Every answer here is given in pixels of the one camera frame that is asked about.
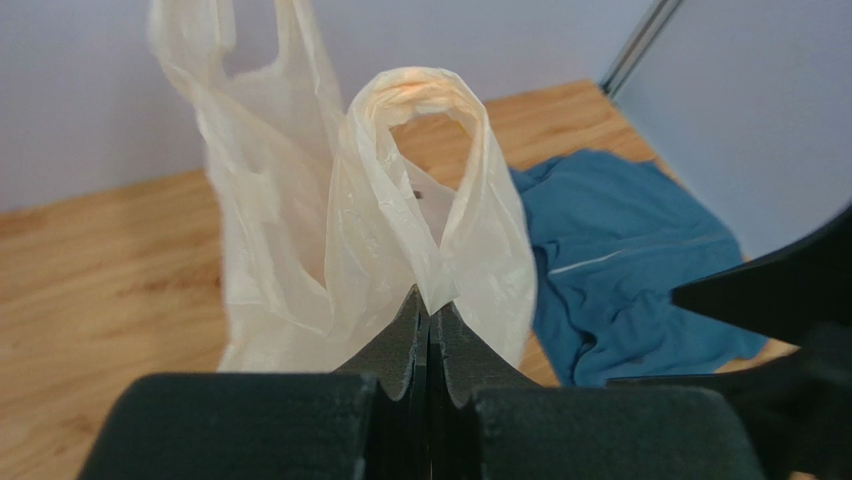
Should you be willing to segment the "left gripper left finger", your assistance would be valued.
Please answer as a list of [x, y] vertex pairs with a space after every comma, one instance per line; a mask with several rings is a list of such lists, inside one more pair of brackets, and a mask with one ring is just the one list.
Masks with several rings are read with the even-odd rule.
[[116, 400], [83, 479], [426, 479], [423, 302], [330, 373], [158, 373]]

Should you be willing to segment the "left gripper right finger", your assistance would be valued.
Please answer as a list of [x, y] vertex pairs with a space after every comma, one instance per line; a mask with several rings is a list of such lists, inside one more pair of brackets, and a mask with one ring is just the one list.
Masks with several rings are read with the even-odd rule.
[[546, 388], [452, 306], [430, 320], [437, 479], [760, 479], [745, 428], [716, 392]]

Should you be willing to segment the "banana print plastic bag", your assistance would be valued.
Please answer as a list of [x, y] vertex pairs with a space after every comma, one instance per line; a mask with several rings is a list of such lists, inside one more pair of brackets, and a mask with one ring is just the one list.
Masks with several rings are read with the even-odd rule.
[[307, 1], [278, 53], [231, 75], [230, 1], [155, 1], [148, 36], [192, 104], [222, 215], [225, 372], [329, 372], [417, 289], [512, 366], [537, 280], [524, 208], [483, 103], [454, 72], [378, 74], [349, 105]]

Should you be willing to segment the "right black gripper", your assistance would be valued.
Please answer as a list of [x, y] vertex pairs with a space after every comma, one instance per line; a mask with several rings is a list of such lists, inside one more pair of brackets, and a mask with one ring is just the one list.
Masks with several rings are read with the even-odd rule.
[[779, 250], [674, 288], [671, 300], [801, 348], [736, 372], [619, 378], [610, 386], [712, 390], [743, 422], [769, 478], [850, 478], [850, 207]]

